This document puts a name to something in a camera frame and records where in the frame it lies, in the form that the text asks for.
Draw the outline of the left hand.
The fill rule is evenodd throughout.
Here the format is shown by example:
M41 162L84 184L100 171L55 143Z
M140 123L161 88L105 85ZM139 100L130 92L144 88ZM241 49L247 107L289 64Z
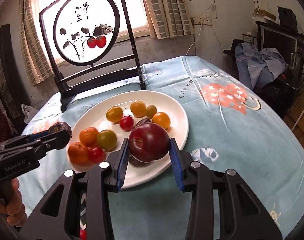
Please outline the left hand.
M8 215L6 218L10 226L22 227L27 221L25 205L22 202L22 194L19 191L19 180L17 178L11 181L13 194L8 202L8 205L0 201L0 213Z

